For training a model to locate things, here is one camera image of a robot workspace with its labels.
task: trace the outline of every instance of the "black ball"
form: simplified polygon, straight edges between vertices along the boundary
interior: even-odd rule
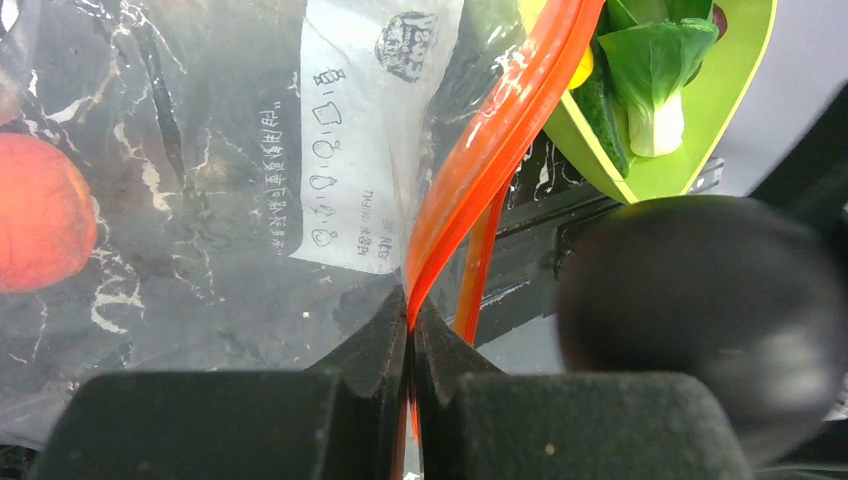
[[[811,230],[751,199],[624,208],[563,272],[569,370],[676,371],[721,402],[753,466],[813,436],[848,369],[841,271]]]

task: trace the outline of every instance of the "black foam pad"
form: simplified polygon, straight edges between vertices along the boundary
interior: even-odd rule
[[[686,375],[474,375],[454,402],[464,473],[451,478],[753,478],[718,401]]]

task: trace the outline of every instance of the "clear plastic bag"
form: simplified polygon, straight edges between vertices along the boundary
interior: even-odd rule
[[[41,0],[6,0],[0,9],[0,125],[21,112],[38,37]]]
[[[593,27],[581,8],[601,2],[550,3]],[[444,194],[445,169],[483,175],[515,150],[490,177],[508,181],[548,114],[528,116],[532,99],[547,92],[552,109],[561,93],[539,82],[557,77],[564,49],[579,57],[588,43],[581,34],[569,47],[557,18],[528,36],[514,5],[480,0],[45,3],[22,114],[0,130],[70,158],[98,234],[79,273],[0,294],[0,443],[38,448],[102,372],[305,368],[398,283],[422,284],[408,273],[410,245],[418,262],[432,242],[410,238],[426,229],[419,212],[439,217],[430,198]],[[526,94],[503,95],[516,79],[504,73],[526,70],[516,52],[541,63]],[[487,123],[485,148],[469,153],[469,126],[501,104],[513,115]],[[521,138],[504,121],[524,125]],[[469,192],[430,226],[443,230],[457,209],[473,223]],[[0,268],[2,282],[2,256]]]

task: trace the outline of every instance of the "green plastic container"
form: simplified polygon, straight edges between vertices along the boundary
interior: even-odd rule
[[[519,0],[530,30],[545,0]],[[656,158],[636,158],[627,179],[604,153],[577,104],[566,92],[545,124],[545,133],[575,168],[601,192],[626,204],[685,194],[724,134],[748,90],[771,36],[777,0],[719,0],[727,33],[704,59],[701,72],[683,89],[683,145]]]

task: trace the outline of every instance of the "bok choy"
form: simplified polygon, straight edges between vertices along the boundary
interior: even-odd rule
[[[598,37],[627,111],[630,149],[658,157],[683,143],[681,90],[718,38],[712,0],[609,0]]]

